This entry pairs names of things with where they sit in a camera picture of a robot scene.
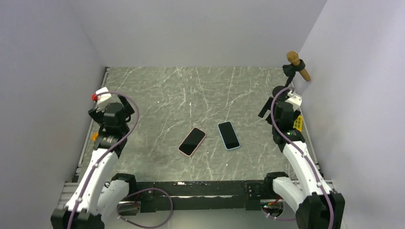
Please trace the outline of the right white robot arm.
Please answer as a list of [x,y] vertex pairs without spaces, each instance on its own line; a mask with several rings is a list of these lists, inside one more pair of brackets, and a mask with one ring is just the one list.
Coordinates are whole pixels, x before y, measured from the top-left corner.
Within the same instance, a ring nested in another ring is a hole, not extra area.
[[293,220],[300,229],[341,228],[345,199],[327,184],[310,156],[303,134],[294,127],[299,110],[289,100],[269,97],[258,116],[263,118],[267,111],[273,141],[292,165],[299,184],[284,172],[267,173],[264,194],[269,198],[280,196],[294,211]]

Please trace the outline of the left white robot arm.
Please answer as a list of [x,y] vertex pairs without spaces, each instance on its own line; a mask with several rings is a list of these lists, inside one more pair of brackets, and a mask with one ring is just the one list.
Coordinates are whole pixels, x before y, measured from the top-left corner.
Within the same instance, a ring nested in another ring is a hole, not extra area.
[[89,110],[100,125],[87,170],[76,191],[63,209],[51,215],[54,229],[103,229],[106,220],[121,199],[132,200],[137,194],[134,175],[111,181],[107,176],[135,128],[129,128],[133,114],[139,114],[136,103],[119,92],[99,92],[92,95],[96,107]]

